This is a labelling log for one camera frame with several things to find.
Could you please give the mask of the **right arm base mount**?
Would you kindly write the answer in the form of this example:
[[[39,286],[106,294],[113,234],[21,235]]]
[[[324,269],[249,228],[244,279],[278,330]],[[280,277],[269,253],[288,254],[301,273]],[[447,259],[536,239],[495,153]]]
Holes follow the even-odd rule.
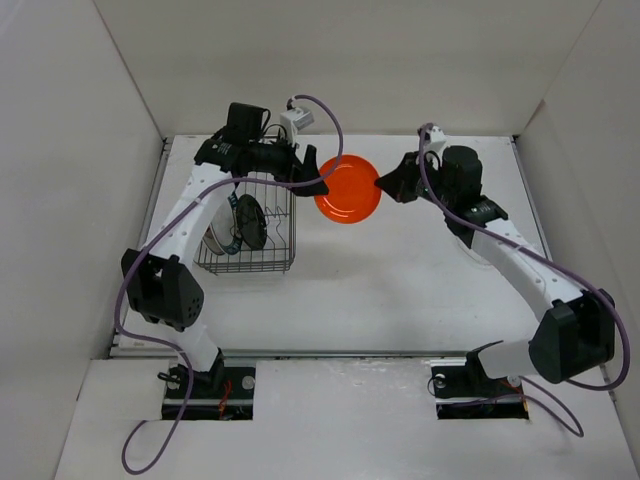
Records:
[[[446,357],[430,362],[428,389],[435,397],[438,420],[528,420],[529,412],[521,387],[506,377],[490,379],[478,354],[496,342],[483,345],[465,357]]]

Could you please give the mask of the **orange plate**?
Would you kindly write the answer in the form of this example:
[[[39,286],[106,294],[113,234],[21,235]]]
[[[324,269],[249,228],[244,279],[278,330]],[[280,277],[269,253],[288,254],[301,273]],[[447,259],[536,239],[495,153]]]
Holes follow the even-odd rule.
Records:
[[[377,209],[381,190],[375,185],[379,174],[365,158],[344,154],[336,170],[325,180],[329,193],[314,198],[316,207],[329,220],[355,224]]]

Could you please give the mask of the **black plate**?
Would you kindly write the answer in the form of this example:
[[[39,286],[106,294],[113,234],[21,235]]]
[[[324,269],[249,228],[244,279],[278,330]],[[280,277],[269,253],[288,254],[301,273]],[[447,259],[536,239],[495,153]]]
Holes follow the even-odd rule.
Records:
[[[251,250],[262,250],[267,240],[267,223],[259,202],[251,195],[238,198],[236,223],[243,242]]]

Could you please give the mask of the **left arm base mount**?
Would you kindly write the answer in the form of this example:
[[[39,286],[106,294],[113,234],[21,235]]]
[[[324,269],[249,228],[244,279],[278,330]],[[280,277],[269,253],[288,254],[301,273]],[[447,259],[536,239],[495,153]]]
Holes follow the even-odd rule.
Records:
[[[182,365],[171,366],[157,378],[165,384],[161,405],[163,420],[174,420],[183,404],[187,373]],[[226,366],[217,386],[195,379],[191,396],[181,419],[185,421],[249,421],[253,419],[256,368]]]

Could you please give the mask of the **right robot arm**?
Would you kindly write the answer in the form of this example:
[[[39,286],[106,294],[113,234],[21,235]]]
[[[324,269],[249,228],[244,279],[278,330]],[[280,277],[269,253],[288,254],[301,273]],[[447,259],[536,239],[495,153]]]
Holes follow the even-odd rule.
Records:
[[[603,291],[593,293],[536,260],[507,213],[482,192],[483,167],[475,150],[451,146],[409,152],[375,184],[398,203],[440,201],[455,214],[445,222],[462,243],[489,262],[532,310],[538,327],[529,340],[497,341],[468,352],[462,381],[483,394],[499,378],[539,375],[552,384],[600,366],[614,356],[615,324]]]

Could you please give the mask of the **white plate dark rim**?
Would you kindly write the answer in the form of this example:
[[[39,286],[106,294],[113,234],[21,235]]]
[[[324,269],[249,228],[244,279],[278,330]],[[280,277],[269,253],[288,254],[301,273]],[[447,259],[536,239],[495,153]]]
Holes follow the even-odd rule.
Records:
[[[228,203],[230,206],[230,218],[231,218],[231,226],[229,227],[229,234],[231,235],[231,240],[228,242],[228,245],[225,247],[225,252],[228,255],[236,255],[241,251],[243,238],[239,231],[238,220],[237,220],[237,208],[238,208],[238,196],[235,192],[231,193],[228,197]]]

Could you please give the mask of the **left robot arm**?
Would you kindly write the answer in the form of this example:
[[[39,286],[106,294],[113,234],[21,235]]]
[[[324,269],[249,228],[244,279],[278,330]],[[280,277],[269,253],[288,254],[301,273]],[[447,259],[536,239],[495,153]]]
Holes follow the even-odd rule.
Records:
[[[231,200],[242,184],[289,190],[298,197],[328,194],[316,149],[297,155],[297,135],[313,122],[311,111],[290,98],[280,115],[283,135],[267,141],[268,109],[233,102],[225,125],[205,140],[187,183],[154,237],[121,259],[118,304],[127,302],[152,325],[165,329],[157,344],[174,350],[191,387],[204,397],[223,387],[223,354],[200,320],[205,293],[193,276],[193,259],[217,213],[237,217]]]

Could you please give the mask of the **white plate red characters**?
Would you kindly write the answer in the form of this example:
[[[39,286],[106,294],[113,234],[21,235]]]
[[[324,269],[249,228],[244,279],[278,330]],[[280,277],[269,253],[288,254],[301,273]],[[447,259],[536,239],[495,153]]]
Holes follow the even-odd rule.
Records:
[[[220,243],[216,235],[216,230],[225,225],[226,216],[224,214],[216,213],[203,235],[203,243],[206,245],[209,251],[217,256],[226,254],[224,246]]]

